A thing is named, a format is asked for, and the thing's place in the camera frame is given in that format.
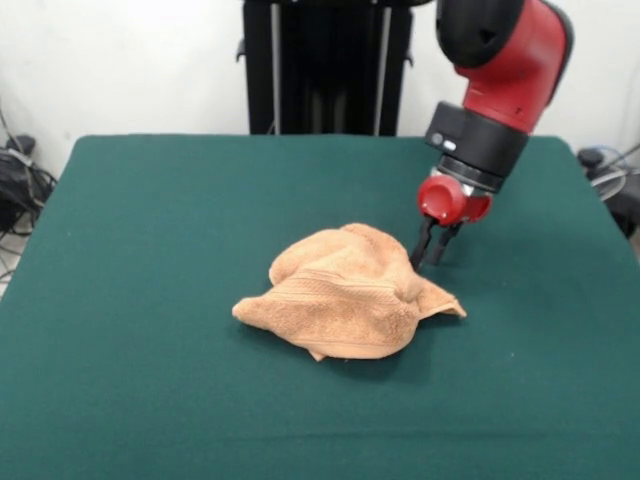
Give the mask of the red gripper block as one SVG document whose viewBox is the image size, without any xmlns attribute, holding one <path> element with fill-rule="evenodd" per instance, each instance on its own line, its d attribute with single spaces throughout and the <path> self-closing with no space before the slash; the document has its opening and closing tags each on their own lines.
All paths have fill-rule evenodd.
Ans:
<svg viewBox="0 0 640 480">
<path fill-rule="evenodd" d="M 431 255 L 430 263 L 439 264 L 450 241 L 457 236 L 463 223 L 482 220 L 493 203 L 493 195 L 480 188 L 467 185 L 453 176 L 435 172 L 424 180 L 417 193 L 417 205 L 425 215 L 419 229 L 410 263 L 419 269 L 424 261 L 431 230 L 436 224 L 449 225 L 440 235 Z"/>
</svg>

